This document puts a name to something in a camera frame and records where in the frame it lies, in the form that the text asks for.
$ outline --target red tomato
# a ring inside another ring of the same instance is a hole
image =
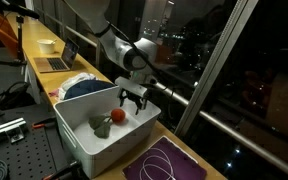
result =
[[[113,109],[111,118],[114,123],[121,123],[125,119],[125,112],[122,109]]]

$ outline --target white bowl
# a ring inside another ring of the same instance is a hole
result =
[[[40,51],[43,54],[52,54],[54,53],[55,42],[54,40],[49,39],[39,39],[37,40],[40,47]]]

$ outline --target blue cloth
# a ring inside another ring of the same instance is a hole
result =
[[[70,87],[65,94],[64,100],[71,99],[71,98],[81,96],[84,94],[96,92],[99,90],[111,88],[114,86],[115,84],[105,82],[105,81],[84,80]]]

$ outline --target open laptop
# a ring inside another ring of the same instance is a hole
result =
[[[40,73],[71,70],[79,46],[67,38],[61,57],[34,58],[37,70]]]

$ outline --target wooden desk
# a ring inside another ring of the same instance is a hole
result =
[[[8,20],[17,34],[17,24],[15,20],[15,15],[10,14]],[[31,66],[32,70],[35,72],[38,80],[40,81],[45,92],[50,92],[58,88],[61,83],[80,72],[93,73],[95,76],[104,81],[109,81],[104,75],[102,75],[97,69],[90,65],[81,56],[77,56],[76,64],[74,64],[73,71],[70,72],[59,72],[59,73],[45,73],[40,74],[37,72],[36,66],[34,64],[34,57],[45,56],[39,51],[37,39],[57,39],[55,49],[57,53],[51,56],[59,56],[63,49],[64,42],[60,40],[54,33],[48,30],[43,24],[37,20],[32,20],[30,18],[25,18],[23,24],[23,50],[25,52],[26,58]],[[51,104],[56,103],[56,99],[49,97]],[[108,167],[103,173],[97,176],[96,180],[107,180],[107,179],[125,179],[122,175],[122,169],[134,161],[141,153],[146,151],[154,142],[156,142],[160,137],[167,136],[173,142],[175,142],[180,148],[186,151],[189,155],[195,158],[201,167],[207,171],[206,179],[225,179],[217,170],[215,170],[210,164],[208,164],[204,159],[197,155],[192,149],[190,149],[186,144],[184,144],[180,139],[178,139],[173,133],[166,129],[161,123],[157,122],[152,130],[152,133],[143,142],[138,144],[129,153],[121,157],[118,161]]]
[[[8,21],[10,22],[13,31],[17,35],[17,23],[16,23],[16,14],[11,13],[7,16]],[[51,32],[47,27],[37,20],[33,20],[29,17],[24,18],[24,23],[22,25],[22,43],[23,51],[25,54],[25,59],[28,61],[28,72],[30,82],[33,88],[33,95],[39,96],[37,85],[34,84],[35,79],[38,79],[41,83],[44,91],[49,93],[57,88],[70,77],[76,76],[81,72],[88,72],[94,74],[97,78],[110,82],[102,73],[100,73],[96,68],[89,64],[83,57],[79,54],[76,56],[76,60],[73,64],[72,71],[67,72],[57,72],[57,73],[39,73],[37,71],[34,57],[60,57],[63,51],[64,42],[57,35]],[[40,52],[37,40],[38,39],[57,39],[55,43],[55,53],[54,54],[42,54]],[[47,97],[51,104],[57,102],[55,97],[50,97],[47,94]]]

